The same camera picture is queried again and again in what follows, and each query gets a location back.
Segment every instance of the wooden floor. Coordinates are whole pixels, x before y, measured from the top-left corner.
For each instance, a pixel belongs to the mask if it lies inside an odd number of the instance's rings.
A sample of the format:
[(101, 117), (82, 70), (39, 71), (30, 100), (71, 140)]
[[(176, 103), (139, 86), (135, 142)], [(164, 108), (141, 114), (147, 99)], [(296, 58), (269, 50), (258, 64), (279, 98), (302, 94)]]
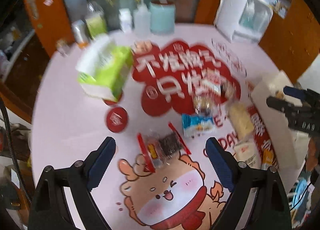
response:
[(12, 66), (5, 85), (33, 109), (49, 56), (35, 34)]

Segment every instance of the white dispenser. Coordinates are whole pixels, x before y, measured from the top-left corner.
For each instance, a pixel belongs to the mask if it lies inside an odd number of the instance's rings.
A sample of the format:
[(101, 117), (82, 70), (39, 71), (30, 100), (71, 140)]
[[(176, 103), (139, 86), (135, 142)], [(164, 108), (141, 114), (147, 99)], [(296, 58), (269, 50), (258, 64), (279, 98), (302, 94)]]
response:
[(150, 35), (151, 12), (143, 0), (133, 12), (133, 22), (137, 37), (147, 38)]
[(230, 42), (258, 43), (272, 16), (264, 0), (221, 0), (214, 24)]

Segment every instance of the plastic bottle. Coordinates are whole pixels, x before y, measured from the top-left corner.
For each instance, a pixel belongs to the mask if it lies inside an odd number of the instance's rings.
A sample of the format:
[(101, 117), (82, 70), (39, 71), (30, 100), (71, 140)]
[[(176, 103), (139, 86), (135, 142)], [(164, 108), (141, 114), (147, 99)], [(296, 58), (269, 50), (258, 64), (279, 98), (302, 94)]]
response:
[(119, 10), (119, 20), (121, 30), (124, 33), (130, 33), (132, 31), (132, 16), (129, 8), (121, 8)]
[(254, 2), (251, 1), (244, 9), (242, 17), (240, 19), (240, 25), (248, 28), (253, 28), (253, 16), (254, 16)]
[(135, 34), (138, 37), (147, 38), (150, 35), (151, 12), (143, 0), (133, 12), (133, 21)]
[(92, 39), (95, 39), (99, 34), (107, 32), (104, 11), (95, 0), (87, 0), (87, 15), (85, 21)]

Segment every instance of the red scarf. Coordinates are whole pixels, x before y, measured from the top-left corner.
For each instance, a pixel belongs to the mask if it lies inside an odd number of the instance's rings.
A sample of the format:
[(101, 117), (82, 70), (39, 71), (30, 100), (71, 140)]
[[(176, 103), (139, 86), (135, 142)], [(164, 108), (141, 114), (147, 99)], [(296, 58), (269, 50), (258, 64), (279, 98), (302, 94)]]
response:
[(202, 186), (191, 201), (179, 212), (171, 217), (150, 226), (153, 230), (168, 230), (181, 225), (184, 230), (196, 230), (205, 217), (205, 213), (198, 211), (207, 194), (207, 188)]

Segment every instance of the bottle with green label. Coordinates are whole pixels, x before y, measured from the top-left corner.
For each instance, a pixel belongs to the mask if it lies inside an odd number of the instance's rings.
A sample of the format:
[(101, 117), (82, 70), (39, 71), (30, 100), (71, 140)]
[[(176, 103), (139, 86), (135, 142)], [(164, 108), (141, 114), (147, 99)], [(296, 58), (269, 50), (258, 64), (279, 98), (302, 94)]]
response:
[(87, 15), (85, 21), (92, 39), (95, 39), (99, 34), (107, 33), (104, 11), (95, 0), (87, 0)]

